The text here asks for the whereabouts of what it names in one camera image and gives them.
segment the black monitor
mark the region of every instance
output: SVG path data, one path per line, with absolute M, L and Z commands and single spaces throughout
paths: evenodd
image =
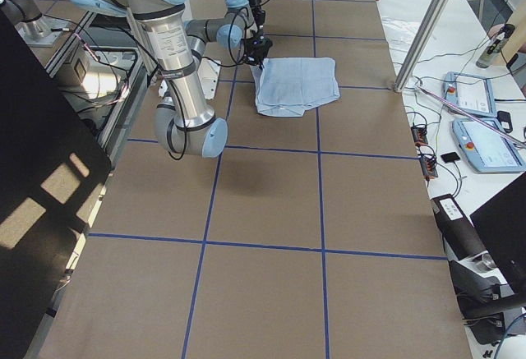
M 493 343 L 526 307 L 526 173 L 472 213 L 471 220 L 509 286 L 455 261 L 450 262 L 451 278 L 475 338 Z M 526 334 L 526 324 L 515 324 L 510 333 Z
M 526 173 L 471 214 L 471 220 L 514 292 L 526 292 Z

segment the light blue towel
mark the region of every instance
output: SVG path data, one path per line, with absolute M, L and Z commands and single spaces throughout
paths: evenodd
M 272 58 L 256 81 L 256 107 L 271 117 L 301 117 L 305 110 L 339 99 L 332 58 Z

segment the metal frame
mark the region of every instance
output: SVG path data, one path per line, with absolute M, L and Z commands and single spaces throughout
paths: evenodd
M 411 48 L 394 82 L 393 88 L 395 92 L 402 92 L 404 90 L 448 1 L 449 0 L 431 0 L 431 4 L 422 20 L 413 44 L 411 44 Z

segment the cardboard surface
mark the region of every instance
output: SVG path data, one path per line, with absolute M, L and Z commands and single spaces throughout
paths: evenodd
M 91 238 L 48 336 L 55 343 L 46 343 L 39 358 L 177 356 L 190 307 L 181 298 L 191 297 L 200 250 Z
M 219 159 L 172 161 L 151 130 L 158 100 L 146 96 L 41 359 L 87 358 L 91 345 L 98 357 L 152 359 L 470 357 L 404 108 L 386 90 L 394 72 L 371 1 L 265 6 L 270 56 L 334 58 L 342 99 L 301 118 L 263 117 L 249 68 L 222 69 L 214 103 L 229 138 Z M 191 8 L 221 17 L 224 0 Z M 333 16 L 340 9 L 352 19 Z M 216 45 L 208 53 L 228 59 Z M 106 263 L 126 280 L 105 286 Z M 152 266 L 168 279 L 161 287 Z M 136 306 L 159 301 L 152 315 L 173 326 L 134 315 L 144 280 L 151 290 Z M 101 292 L 114 308 L 94 316 Z M 142 328 L 123 337 L 124 353 L 100 333 L 109 320 L 116 330 L 136 322 L 122 327 L 132 336 Z M 70 328 L 96 339 L 64 343 Z M 156 348 L 158 334 L 168 341 Z

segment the white table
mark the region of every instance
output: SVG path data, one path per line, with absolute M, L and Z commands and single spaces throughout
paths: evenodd
M 385 35 L 390 43 L 390 54 L 394 63 L 394 69 L 397 72 L 407 54 L 411 43 L 411 36 L 416 33 L 430 2 L 431 0 L 380 0 L 378 2 L 378 9 L 382 17 Z M 413 74 L 417 77 L 430 76 L 438 79 L 443 79 L 448 71 L 461 71 L 486 77 L 505 74 L 507 69 L 504 66 L 494 66 L 487 69 L 481 69 L 475 66 L 474 63 L 486 45 L 480 45 L 483 40 L 487 40 L 486 33 L 467 1 L 450 0 L 419 61 L 431 58 L 437 54 L 459 54 L 466 53 L 477 46 L 480 46 L 480 48 L 476 52 L 473 51 L 462 56 L 433 58 L 429 62 L 421 62 L 417 64 Z M 415 82 L 416 78 L 412 78 L 407 87 L 413 87 Z M 523 98 L 522 92 L 510 75 L 491 80 L 491 83 L 497 99 Z M 441 94 L 443 83 L 437 80 L 423 79 L 423 86 L 435 94 Z M 519 175 L 517 173 L 475 173 L 474 170 L 464 162 L 463 155 L 458 150 L 451 131 L 451 122 L 458 116 L 450 114 L 447 108 L 441 109 L 440 103 L 422 93 L 418 93 L 418 96 L 415 98 L 415 93 L 412 90 L 405 90 L 403 97 L 404 104 L 408 106 L 407 111 L 412 111 L 414 108 L 415 111 L 423 114 L 428 122 L 437 122 L 438 115 L 423 108 L 421 105 L 439 112 L 441 110 L 441 123 L 440 125 L 432 124 L 428 127 L 427 138 L 430 146 L 436 151 L 437 155 L 455 151 L 462 158 L 462 160 L 457 162 L 457 165 L 465 178 L 463 179 L 462 191 L 456 200 L 466 215 L 470 215 L 480 205 L 484 204 L 498 191 L 517 178 Z M 514 127 L 511 135 L 522 140 L 523 127 L 526 126 L 526 103 L 498 103 L 497 109 L 511 113 Z M 413 114 L 409 114 L 408 119 L 412 122 Z M 416 117 L 415 123 L 423 123 L 423 120 L 420 117 Z M 519 153 L 526 159 L 526 151 L 521 150 Z M 453 173 L 457 174 L 451 164 L 448 164 L 447 167 L 450 168 Z M 453 193 L 455 188 L 453 177 L 440 166 L 437 167 L 437 169 L 439 177 L 431 180 L 428 187 L 430 198 L 446 193 Z M 487 349 L 492 349 L 493 352 L 495 352 L 494 347 L 479 345 L 468 328 L 466 328 L 466 333 L 474 358 L 482 358 L 482 354 Z M 526 337 L 520 336 L 506 340 L 501 349 L 499 359 L 520 359 L 525 356 Z

